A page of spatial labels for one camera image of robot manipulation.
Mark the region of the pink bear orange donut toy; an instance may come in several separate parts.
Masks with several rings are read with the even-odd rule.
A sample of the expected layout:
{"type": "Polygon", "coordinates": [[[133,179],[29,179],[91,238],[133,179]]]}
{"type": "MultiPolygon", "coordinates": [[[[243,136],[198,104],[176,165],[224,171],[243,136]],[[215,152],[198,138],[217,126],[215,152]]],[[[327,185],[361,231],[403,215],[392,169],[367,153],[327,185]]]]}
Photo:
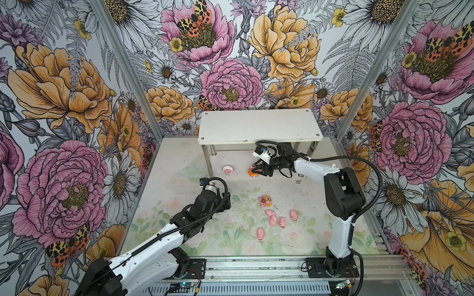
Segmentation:
{"type": "Polygon", "coordinates": [[[249,170],[248,170],[248,175],[249,175],[250,177],[252,177],[252,178],[259,176],[258,173],[253,172],[253,168],[249,168],[249,170]]]}

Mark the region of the white hooded pink doll toy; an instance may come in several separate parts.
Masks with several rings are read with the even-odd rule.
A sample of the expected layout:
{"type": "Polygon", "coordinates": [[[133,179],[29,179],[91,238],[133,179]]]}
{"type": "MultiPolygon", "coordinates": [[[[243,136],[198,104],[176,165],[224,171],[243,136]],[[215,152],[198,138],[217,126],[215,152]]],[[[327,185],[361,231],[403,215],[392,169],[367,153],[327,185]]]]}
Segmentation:
{"type": "Polygon", "coordinates": [[[225,175],[232,175],[234,172],[234,168],[230,165],[226,165],[222,168],[225,175]]]}

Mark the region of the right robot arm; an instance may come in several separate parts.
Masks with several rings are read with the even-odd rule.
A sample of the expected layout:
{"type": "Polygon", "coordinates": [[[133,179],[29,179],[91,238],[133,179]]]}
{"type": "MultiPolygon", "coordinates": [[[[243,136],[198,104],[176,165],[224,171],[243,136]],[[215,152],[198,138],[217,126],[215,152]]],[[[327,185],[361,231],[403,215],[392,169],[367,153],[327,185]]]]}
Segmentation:
{"type": "Polygon", "coordinates": [[[251,172],[271,177],[274,171],[289,170],[324,185],[325,204],[333,215],[332,238],[325,251],[324,270],[339,276],[354,265],[353,235],[359,213],[365,204],[362,189],[353,169],[328,166],[324,162],[337,157],[314,159],[295,150],[290,143],[261,140],[256,143],[253,156],[259,160],[251,172]]]}

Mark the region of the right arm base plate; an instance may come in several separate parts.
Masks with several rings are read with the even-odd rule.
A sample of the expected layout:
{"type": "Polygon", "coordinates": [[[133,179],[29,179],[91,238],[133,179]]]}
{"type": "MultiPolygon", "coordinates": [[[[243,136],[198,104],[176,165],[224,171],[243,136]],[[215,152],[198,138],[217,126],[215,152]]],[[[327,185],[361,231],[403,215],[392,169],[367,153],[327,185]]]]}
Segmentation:
{"type": "Polygon", "coordinates": [[[301,267],[310,278],[357,278],[359,270],[352,257],[345,259],[308,258],[301,267]]]}

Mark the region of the pink bear yellow flower toy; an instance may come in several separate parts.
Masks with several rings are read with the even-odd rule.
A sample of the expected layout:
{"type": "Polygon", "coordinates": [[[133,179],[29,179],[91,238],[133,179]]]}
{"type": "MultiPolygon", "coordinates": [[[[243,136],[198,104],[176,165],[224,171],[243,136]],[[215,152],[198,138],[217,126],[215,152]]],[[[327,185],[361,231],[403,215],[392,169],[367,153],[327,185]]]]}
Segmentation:
{"type": "Polygon", "coordinates": [[[268,195],[261,197],[259,202],[262,207],[271,207],[273,205],[272,198],[268,195]]]}

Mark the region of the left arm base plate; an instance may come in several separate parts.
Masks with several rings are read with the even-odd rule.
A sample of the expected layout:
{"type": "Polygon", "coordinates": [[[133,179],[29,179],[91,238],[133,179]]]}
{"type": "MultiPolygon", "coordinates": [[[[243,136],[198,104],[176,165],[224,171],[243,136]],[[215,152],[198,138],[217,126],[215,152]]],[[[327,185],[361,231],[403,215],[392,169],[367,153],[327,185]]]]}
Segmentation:
{"type": "Polygon", "coordinates": [[[206,259],[186,259],[178,263],[174,279],[204,279],[206,274],[206,259]]]}

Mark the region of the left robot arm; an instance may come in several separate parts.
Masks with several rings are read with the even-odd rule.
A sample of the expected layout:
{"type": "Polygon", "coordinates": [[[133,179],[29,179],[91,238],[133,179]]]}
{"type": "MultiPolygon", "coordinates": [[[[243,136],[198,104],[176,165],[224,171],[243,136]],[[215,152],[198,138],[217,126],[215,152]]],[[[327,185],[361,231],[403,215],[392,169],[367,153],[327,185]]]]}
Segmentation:
{"type": "Polygon", "coordinates": [[[229,198],[228,191],[202,190],[195,203],[186,206],[138,247],[91,263],[76,295],[134,296],[155,281],[181,277],[190,261],[181,245],[202,233],[215,213],[228,210],[229,198]]]}

